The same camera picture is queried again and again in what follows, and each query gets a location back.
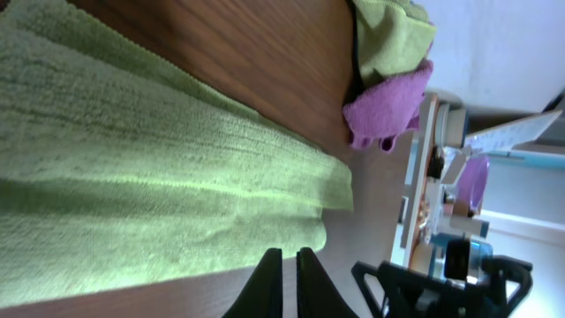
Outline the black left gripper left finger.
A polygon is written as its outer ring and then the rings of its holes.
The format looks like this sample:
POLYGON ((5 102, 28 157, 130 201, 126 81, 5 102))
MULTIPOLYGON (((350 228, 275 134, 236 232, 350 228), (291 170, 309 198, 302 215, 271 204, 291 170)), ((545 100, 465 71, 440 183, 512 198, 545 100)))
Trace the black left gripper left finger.
POLYGON ((281 318, 282 316, 282 250, 269 248, 223 318, 281 318))

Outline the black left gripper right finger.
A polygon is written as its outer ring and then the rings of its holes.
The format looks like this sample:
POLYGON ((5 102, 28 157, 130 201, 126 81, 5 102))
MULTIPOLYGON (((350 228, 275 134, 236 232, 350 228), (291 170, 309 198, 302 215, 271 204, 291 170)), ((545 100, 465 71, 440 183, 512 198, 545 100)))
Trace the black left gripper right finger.
POLYGON ((310 247, 297 252, 296 263, 299 318, 357 317, 310 247))

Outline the light green microfiber cloth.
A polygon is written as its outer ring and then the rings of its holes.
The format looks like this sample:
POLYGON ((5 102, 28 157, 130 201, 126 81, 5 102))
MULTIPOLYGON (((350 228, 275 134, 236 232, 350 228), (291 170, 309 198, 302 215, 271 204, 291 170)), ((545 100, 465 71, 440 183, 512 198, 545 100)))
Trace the light green microfiber cloth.
POLYGON ((1 304, 253 265, 326 242, 340 160, 65 1, 1 15, 1 304))

